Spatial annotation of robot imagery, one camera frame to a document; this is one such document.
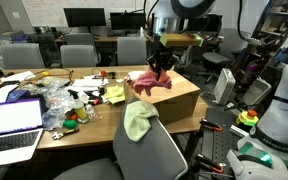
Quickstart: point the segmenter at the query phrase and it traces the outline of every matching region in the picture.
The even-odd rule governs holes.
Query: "blue object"
[[[27,90],[15,90],[9,93],[6,102],[15,102],[23,96],[29,96],[30,93]]]

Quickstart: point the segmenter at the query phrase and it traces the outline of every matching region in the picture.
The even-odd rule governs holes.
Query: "cardboard box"
[[[158,110],[159,119],[164,125],[192,116],[200,93],[200,88],[176,72],[167,71],[167,74],[172,80],[172,89],[154,87],[151,89],[151,96],[147,96],[145,91],[139,95],[124,84],[126,101],[137,97],[152,103]]]

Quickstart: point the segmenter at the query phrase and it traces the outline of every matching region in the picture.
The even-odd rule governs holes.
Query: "computer monitor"
[[[145,27],[144,13],[110,13],[112,30],[139,30]]]
[[[104,8],[64,8],[69,27],[106,26]]]
[[[208,14],[207,17],[190,19],[186,31],[213,32],[216,36],[222,27],[222,15]]]

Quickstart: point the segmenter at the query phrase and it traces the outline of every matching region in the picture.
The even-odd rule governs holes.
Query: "black cable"
[[[239,10],[238,10],[238,17],[237,17],[237,33],[241,39],[247,41],[246,38],[241,33],[241,16],[242,16],[242,8],[243,8],[243,1],[239,0]]]
[[[149,21],[150,15],[151,15],[153,9],[155,8],[155,6],[157,5],[157,3],[158,3],[159,1],[160,1],[160,0],[156,0],[155,3],[154,3],[154,5],[151,7],[151,9],[150,9],[150,11],[149,11],[149,13],[148,13],[148,16],[147,16],[147,22]]]
[[[147,1],[147,0],[144,0],[144,4],[143,4],[143,12],[144,12],[144,16],[145,16],[146,1]],[[147,22],[146,18],[145,18],[145,24],[146,24],[147,28],[149,28],[149,26],[148,26],[148,22]]]

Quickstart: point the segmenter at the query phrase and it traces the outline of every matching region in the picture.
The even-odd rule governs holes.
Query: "chair backrest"
[[[146,39],[143,37],[118,37],[118,65],[145,65],[147,58]]]
[[[2,44],[0,51],[5,69],[45,68],[36,43]]]
[[[241,50],[242,46],[244,45],[245,41],[242,40],[237,30],[235,29],[224,29],[224,40],[221,44],[221,48],[219,54],[229,58],[234,59],[234,55],[231,52]],[[241,34],[246,37],[248,35],[247,32],[241,32]]]
[[[99,61],[93,35],[90,33],[72,33],[66,34],[65,40],[67,45],[92,45],[94,56]]]
[[[95,67],[97,62],[92,45],[63,45],[61,56],[63,68]]]
[[[124,115],[113,141],[114,153],[124,179],[179,179],[188,165],[157,117],[149,118],[151,128],[138,142],[130,140],[124,128]]]

